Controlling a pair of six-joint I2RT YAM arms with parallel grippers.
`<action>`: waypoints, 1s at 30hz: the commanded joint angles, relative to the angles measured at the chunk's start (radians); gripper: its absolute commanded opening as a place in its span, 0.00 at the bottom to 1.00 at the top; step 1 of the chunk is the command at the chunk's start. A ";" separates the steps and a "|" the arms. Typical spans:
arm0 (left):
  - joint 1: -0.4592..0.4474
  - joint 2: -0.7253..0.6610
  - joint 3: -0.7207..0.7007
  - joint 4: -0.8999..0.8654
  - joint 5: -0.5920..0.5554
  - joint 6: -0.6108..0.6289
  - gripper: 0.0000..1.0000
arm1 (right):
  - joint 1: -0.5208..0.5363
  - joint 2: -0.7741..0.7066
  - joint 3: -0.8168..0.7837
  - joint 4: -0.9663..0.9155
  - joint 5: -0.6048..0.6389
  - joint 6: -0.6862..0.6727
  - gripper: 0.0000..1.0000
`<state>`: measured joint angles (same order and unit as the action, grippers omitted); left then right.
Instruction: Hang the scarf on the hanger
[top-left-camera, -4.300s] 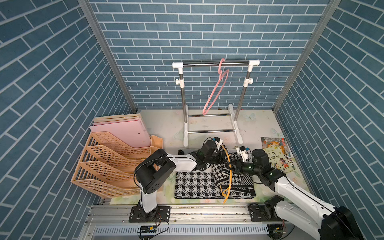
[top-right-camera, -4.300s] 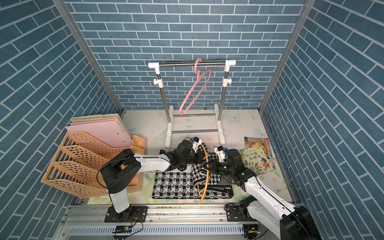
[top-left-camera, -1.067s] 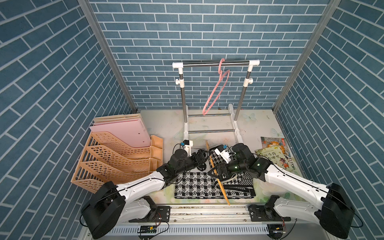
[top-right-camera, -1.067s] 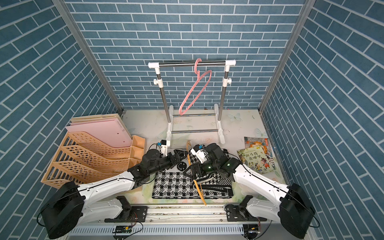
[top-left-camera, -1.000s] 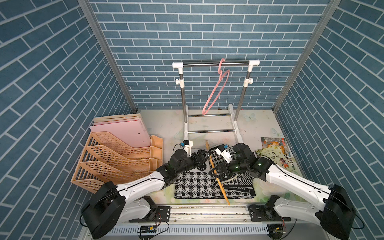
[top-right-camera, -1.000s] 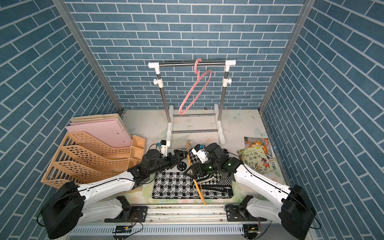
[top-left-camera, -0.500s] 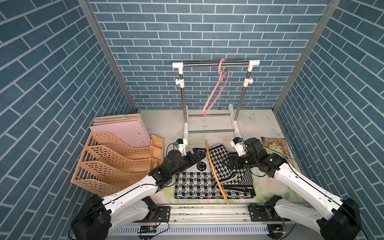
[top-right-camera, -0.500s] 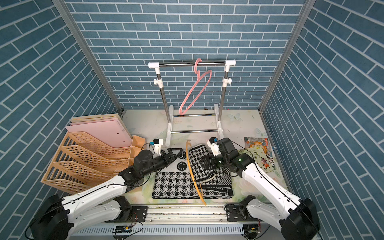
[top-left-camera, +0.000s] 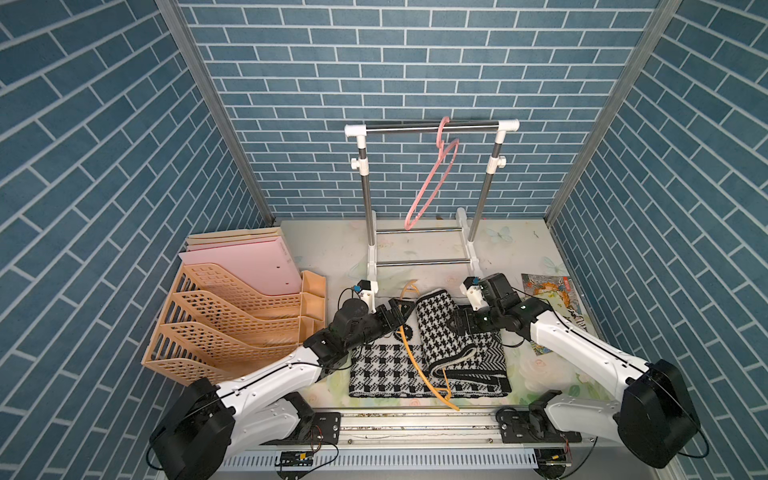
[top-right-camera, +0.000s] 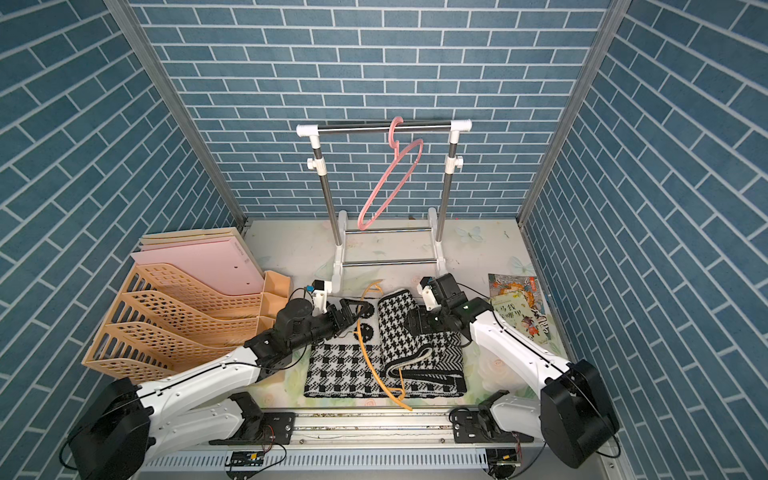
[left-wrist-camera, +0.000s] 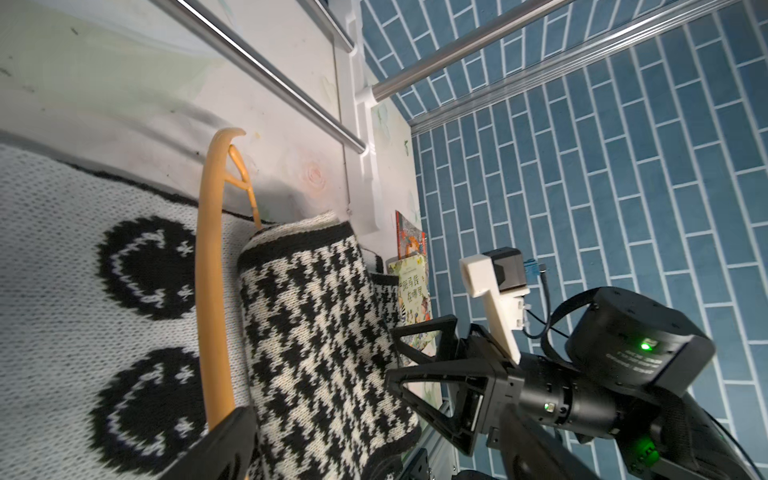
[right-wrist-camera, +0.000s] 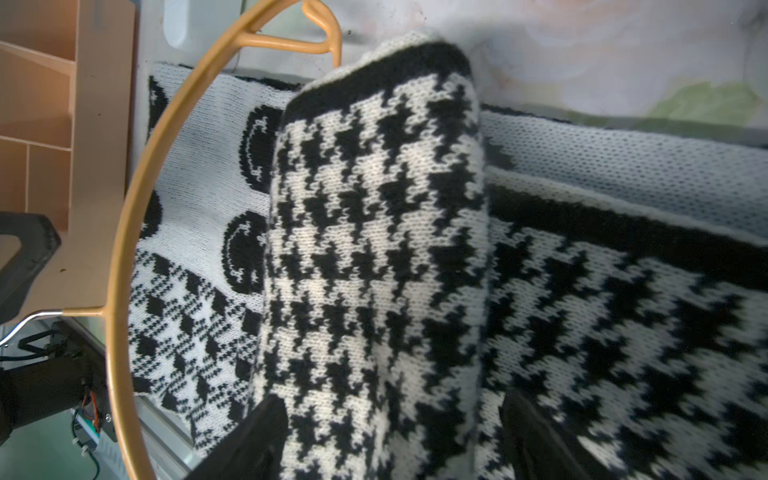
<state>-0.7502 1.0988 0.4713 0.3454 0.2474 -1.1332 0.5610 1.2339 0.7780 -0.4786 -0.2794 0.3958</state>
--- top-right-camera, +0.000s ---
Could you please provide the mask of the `smiley plaid black white scarf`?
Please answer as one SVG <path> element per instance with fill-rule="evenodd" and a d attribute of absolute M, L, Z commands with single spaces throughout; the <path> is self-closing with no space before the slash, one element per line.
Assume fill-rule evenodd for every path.
<path fill-rule="evenodd" d="M 366 363 L 355 337 L 351 338 L 351 344 L 328 342 L 315 347 L 309 360 L 304 395 L 311 398 L 385 397 L 386 393 L 374 378 L 379 376 L 377 368 L 381 365 L 379 320 L 378 332 L 377 344 L 365 344 L 371 365 Z"/>

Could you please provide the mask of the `houndstooth black white scarf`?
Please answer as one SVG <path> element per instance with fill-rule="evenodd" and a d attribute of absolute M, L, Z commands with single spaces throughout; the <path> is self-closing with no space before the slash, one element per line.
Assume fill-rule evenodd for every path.
<path fill-rule="evenodd" d="M 408 316 L 418 304 L 407 290 L 378 301 L 381 335 L 377 373 L 391 389 L 403 388 L 412 398 L 461 397 L 467 393 L 463 350 L 456 333 L 413 335 Z"/>

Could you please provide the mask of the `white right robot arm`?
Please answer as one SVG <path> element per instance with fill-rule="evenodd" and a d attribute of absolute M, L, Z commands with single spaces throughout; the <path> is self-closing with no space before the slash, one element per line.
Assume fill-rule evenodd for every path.
<path fill-rule="evenodd" d="M 541 439 L 560 461 L 577 468 L 617 437 L 618 416 L 591 363 L 572 363 L 536 344 L 503 322 L 485 298 L 467 298 L 450 274 L 422 278 L 417 291 L 424 303 L 406 322 L 411 333 L 460 333 L 499 358 L 536 394 L 526 399 L 498 391 L 460 415 L 456 441 Z"/>

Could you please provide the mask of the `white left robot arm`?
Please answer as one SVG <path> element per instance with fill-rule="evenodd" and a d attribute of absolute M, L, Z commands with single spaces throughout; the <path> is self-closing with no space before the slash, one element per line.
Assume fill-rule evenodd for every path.
<path fill-rule="evenodd" d="M 374 306 L 342 299 L 315 314 L 290 300 L 272 328 L 222 357 L 161 380 L 110 383 L 69 433 L 72 469 L 83 479 L 128 479 L 156 457 L 206 442 L 264 436 L 264 413 L 247 387 L 290 366 L 295 350 L 337 337 Z"/>

